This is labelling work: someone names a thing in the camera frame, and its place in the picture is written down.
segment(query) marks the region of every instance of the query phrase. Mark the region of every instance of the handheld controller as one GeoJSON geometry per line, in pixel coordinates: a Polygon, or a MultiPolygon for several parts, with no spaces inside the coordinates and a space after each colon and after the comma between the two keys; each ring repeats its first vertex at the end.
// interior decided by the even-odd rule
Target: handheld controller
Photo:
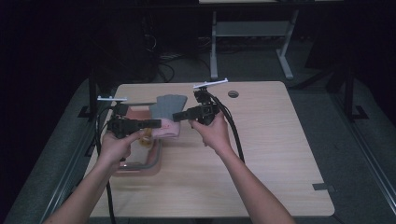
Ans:
{"type": "Polygon", "coordinates": [[[199,89],[194,92],[194,96],[200,105],[173,114],[174,122],[184,119],[198,119],[198,122],[209,125],[213,121],[216,114],[219,113],[219,106],[211,100],[206,87],[200,87],[199,89]]]}

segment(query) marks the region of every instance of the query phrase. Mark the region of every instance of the black cable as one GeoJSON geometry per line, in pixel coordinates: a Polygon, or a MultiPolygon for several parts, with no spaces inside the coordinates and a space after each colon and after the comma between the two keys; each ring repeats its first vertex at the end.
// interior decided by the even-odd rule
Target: black cable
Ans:
{"type": "MultiPolygon", "coordinates": [[[[105,109],[103,109],[97,116],[96,116],[96,123],[95,123],[95,142],[96,142],[96,151],[98,153],[98,157],[101,153],[101,149],[102,149],[102,145],[100,142],[100,137],[101,134],[103,132],[103,130],[105,129],[105,127],[107,126],[107,124],[104,125],[104,127],[102,129],[100,129],[100,117],[102,115],[102,113],[104,113],[105,111],[109,110],[109,109],[113,109],[113,106],[107,106],[105,109]]],[[[114,209],[113,209],[113,197],[111,195],[111,187],[110,187],[110,182],[107,181],[106,184],[106,192],[107,192],[107,203],[108,203],[108,212],[110,214],[110,220],[112,224],[116,224],[116,218],[114,216],[114,209]]]]}
{"type": "Polygon", "coordinates": [[[163,82],[168,83],[168,82],[172,81],[172,79],[175,77],[175,69],[171,65],[168,65],[165,63],[159,63],[158,65],[168,67],[172,71],[171,77],[167,78],[163,71],[158,70],[158,75],[163,79],[163,82]]]}
{"type": "Polygon", "coordinates": [[[112,224],[116,224],[116,217],[114,216],[114,209],[113,209],[113,196],[111,195],[111,187],[110,187],[110,181],[107,182],[106,185],[106,191],[107,191],[107,203],[108,203],[108,212],[110,213],[110,220],[112,224]]]}
{"type": "Polygon", "coordinates": [[[235,123],[233,122],[233,116],[231,115],[230,110],[224,104],[222,104],[221,101],[216,96],[212,95],[208,91],[203,91],[203,92],[213,99],[213,101],[219,106],[221,112],[223,112],[225,118],[228,120],[228,123],[230,124],[231,129],[233,130],[233,137],[235,138],[239,159],[241,159],[241,161],[245,163],[244,152],[242,151],[241,142],[239,140],[239,134],[238,131],[236,130],[235,123]]]}
{"type": "Polygon", "coordinates": [[[335,213],[332,214],[332,217],[333,217],[335,220],[337,220],[339,223],[341,223],[341,224],[346,224],[346,223],[345,223],[343,220],[341,220],[341,218],[338,217],[335,213]]]}

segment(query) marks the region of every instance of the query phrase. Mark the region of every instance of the finger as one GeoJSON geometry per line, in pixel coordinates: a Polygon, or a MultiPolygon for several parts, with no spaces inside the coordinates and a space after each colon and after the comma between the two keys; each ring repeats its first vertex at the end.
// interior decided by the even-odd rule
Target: finger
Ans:
{"type": "Polygon", "coordinates": [[[145,134],[145,132],[143,130],[140,130],[138,132],[132,133],[128,136],[126,136],[124,139],[124,141],[128,144],[131,145],[131,143],[137,139],[139,139],[140,137],[142,137],[145,134]]]}
{"type": "Polygon", "coordinates": [[[129,156],[131,156],[131,149],[128,148],[128,150],[126,150],[125,155],[123,156],[123,158],[128,158],[129,156]]]}
{"type": "Polygon", "coordinates": [[[195,119],[189,119],[189,124],[191,125],[191,127],[193,129],[198,131],[198,133],[200,133],[201,130],[205,127],[203,124],[201,124],[200,122],[196,121],[195,119]]]}

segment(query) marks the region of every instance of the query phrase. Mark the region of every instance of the wooden table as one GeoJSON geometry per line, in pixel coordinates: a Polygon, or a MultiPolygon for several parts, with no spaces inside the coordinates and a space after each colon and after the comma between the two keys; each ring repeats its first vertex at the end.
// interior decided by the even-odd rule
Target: wooden table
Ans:
{"type": "MultiPolygon", "coordinates": [[[[198,105],[192,83],[121,85],[126,103],[156,102],[165,94],[188,96],[185,109],[198,105]]],[[[210,87],[231,111],[246,164],[295,217],[334,212],[304,131],[281,82],[229,82],[210,87]],[[238,91],[230,98],[229,91],[238,91]]],[[[87,172],[97,155],[92,155],[87,172]]],[[[220,158],[187,121],[178,139],[163,140],[162,168],[154,176],[111,177],[116,217],[248,217],[220,158]]],[[[108,217],[106,192],[92,217],[108,217]]]]}

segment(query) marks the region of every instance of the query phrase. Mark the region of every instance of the dark background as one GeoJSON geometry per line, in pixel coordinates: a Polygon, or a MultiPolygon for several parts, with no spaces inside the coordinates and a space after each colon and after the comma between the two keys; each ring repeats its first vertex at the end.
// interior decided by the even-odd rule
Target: dark background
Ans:
{"type": "MultiPolygon", "coordinates": [[[[122,82],[150,82],[156,75],[156,57],[144,50],[144,34],[156,35],[162,49],[193,54],[196,37],[210,34],[206,23],[211,13],[156,11],[142,22],[146,12],[104,13],[96,1],[0,4],[1,90],[6,99],[1,116],[2,221],[70,98],[92,71],[99,77],[100,91],[122,82]]],[[[326,69],[347,63],[396,124],[394,9],[391,3],[349,2],[336,10],[307,7],[293,38],[316,40],[307,66],[326,69]]]]}

